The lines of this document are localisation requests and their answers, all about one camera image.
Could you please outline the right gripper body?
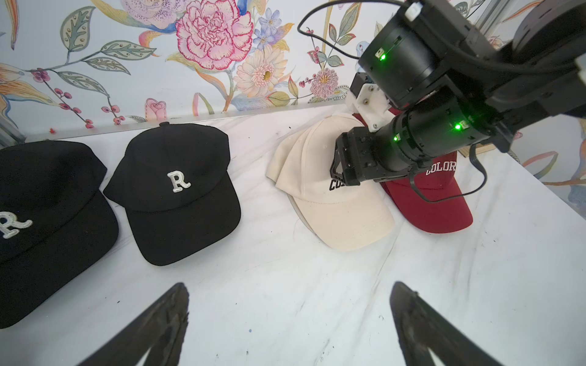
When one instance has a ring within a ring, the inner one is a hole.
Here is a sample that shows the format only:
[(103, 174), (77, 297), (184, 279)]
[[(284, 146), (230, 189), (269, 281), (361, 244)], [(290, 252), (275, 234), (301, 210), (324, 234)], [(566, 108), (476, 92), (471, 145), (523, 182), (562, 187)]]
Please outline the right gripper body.
[(470, 146), (470, 162), (488, 180), (476, 146), (488, 135), (478, 130), (456, 98), (429, 98), (396, 116), (376, 132), (354, 127), (337, 137), (331, 178), (345, 186), (415, 176), (433, 160)]

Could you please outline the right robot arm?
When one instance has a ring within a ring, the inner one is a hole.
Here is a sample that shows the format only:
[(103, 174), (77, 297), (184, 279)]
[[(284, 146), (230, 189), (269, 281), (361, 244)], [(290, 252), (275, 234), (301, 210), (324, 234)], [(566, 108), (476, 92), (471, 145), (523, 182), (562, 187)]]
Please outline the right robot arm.
[(437, 157), (520, 129), (585, 116), (585, 4), (544, 1), (500, 49), (445, 1), (406, 1), (359, 59), (353, 89), (382, 93), (385, 116), (341, 134), (331, 177), (345, 185), (416, 175)]

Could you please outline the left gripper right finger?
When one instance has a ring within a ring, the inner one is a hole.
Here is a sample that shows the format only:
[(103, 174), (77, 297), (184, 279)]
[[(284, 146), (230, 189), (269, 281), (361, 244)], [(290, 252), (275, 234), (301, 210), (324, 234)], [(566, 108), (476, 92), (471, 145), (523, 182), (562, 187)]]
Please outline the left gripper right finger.
[(398, 342), (407, 365), (499, 365), (435, 311), (405, 283), (395, 282), (389, 298)]

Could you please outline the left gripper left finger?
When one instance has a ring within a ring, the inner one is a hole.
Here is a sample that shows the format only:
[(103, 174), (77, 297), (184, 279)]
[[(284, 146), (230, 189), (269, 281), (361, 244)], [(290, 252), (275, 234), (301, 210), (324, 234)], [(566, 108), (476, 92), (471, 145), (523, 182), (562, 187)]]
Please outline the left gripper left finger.
[(177, 365), (189, 325), (189, 292), (180, 282), (82, 365)]

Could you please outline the black cap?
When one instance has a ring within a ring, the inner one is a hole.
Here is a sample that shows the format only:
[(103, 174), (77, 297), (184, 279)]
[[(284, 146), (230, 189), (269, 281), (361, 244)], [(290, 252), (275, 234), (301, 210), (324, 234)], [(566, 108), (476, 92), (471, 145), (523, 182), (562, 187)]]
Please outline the black cap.
[(101, 259), (118, 220), (107, 169), (83, 144), (45, 140), (1, 151), (1, 327), (15, 325)]
[(125, 209), (142, 256), (166, 266), (237, 228), (241, 205), (229, 164), (225, 132), (163, 122), (128, 143), (104, 194)]

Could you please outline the cream cap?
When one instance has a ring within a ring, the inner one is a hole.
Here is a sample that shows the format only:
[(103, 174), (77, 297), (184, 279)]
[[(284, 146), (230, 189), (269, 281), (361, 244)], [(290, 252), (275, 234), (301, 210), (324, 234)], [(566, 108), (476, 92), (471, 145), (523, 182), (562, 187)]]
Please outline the cream cap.
[(270, 164), (266, 170), (266, 177), (271, 181), (277, 182), (280, 176), (280, 172), (282, 171), (282, 167), (284, 166), (291, 149), (301, 134), (302, 132), (299, 131), (295, 134), (289, 135), (277, 147), (276, 152), (274, 153), (273, 158), (271, 159)]
[(275, 182), (306, 226), (340, 251), (368, 246), (395, 227), (377, 184), (345, 186), (331, 178), (337, 137), (360, 125), (350, 114), (337, 114), (302, 131)]

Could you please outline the red cap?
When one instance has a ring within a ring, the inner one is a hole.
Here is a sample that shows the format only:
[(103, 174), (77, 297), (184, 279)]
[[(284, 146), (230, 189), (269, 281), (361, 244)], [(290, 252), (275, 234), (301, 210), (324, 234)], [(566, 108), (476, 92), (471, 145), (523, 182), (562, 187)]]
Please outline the red cap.
[(415, 176), (422, 196), (411, 188), (407, 178), (381, 183), (404, 218), (427, 233), (455, 233), (470, 227), (472, 212), (462, 196), (455, 173), (457, 153), (433, 160), (432, 166)]

